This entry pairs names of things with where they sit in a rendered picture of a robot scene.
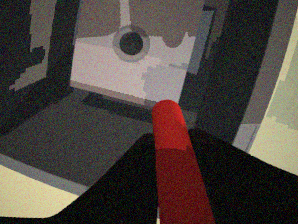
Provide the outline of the dark grey open box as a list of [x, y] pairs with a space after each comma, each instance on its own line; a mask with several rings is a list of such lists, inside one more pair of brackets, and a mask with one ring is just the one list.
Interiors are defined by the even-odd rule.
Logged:
[[[145, 133], [153, 107], [71, 87], [82, 0], [0, 0], [0, 164], [80, 197]], [[298, 0], [205, 0], [178, 107], [249, 153]]]

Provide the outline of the red peg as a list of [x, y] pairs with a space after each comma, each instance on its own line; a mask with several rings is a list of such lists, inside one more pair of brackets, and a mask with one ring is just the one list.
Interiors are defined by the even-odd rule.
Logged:
[[178, 103], [158, 101], [152, 116], [160, 224], [216, 224]]

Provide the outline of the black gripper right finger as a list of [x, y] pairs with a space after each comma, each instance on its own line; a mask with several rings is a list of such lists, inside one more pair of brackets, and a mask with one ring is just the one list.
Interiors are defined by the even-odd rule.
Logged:
[[188, 129], [216, 224], [298, 224], [298, 176]]

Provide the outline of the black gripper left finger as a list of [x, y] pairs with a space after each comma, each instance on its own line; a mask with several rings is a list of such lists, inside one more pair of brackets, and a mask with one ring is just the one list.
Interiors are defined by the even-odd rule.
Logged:
[[80, 197], [55, 216], [1, 217], [0, 224], [157, 224], [154, 133], [145, 133]]

